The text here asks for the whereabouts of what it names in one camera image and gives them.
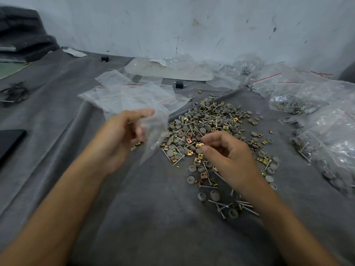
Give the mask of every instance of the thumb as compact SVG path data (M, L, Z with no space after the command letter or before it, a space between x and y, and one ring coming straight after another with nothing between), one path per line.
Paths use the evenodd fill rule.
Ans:
M217 168L224 167L228 158L224 157L221 153L208 145L202 146L201 149L203 154L209 161L213 163L213 165L215 165Z

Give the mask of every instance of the table surface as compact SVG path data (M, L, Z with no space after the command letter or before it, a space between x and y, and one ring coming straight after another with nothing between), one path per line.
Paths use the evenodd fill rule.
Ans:
M26 81L32 91L27 101L0 108L0 129L28 131L0 171L0 250L21 231L104 123L102 110L77 95L98 85L95 77L127 65L132 58L110 56L109 62L102 63L99 56L88 53L75 58L58 50L0 80L1 89ZM244 88L230 91L202 82L186 84L183 90L175 89L176 93L197 95L197 101L215 93L222 95L217 101L262 112L265 118L258 125L243 123L243 127L247 138L251 131L273 138L265 149L281 159L273 176L278 194L342 265L355 263L355 203L294 151L290 128L277 121L286 113L270 110L267 101ZM179 111L191 107L190 102ZM186 157L178 168L158 151L138 166L143 151L143 145L138 147L124 168L105 182L73 249L73 264L283 265L259 218L242 213L238 219L224 221L215 205L197 199L199 188L186 181L192 157ZM221 201L228 202L230 188L217 181Z

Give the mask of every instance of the white wall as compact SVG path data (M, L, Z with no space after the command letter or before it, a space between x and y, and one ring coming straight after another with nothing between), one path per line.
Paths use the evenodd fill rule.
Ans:
M336 76L355 61L355 0L0 0L61 46L132 57L263 59Z

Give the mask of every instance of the paper scrap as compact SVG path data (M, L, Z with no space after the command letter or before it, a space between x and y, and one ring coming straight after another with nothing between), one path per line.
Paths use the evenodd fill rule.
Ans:
M160 65L167 67L166 61L163 59L150 59L150 62L158 62Z
M63 49L63 51L73 55L74 57L85 57L85 56L87 56L87 54L85 54L84 52L80 52L80 51L77 51L77 50L71 49L71 48Z

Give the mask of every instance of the forearm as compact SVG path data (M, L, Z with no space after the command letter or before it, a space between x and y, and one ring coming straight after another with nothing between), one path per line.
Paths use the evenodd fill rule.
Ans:
M339 265L264 181L254 181L242 196L260 214L266 230L290 265Z
M86 215L104 181L99 170L75 161L0 256L0 265L66 263Z

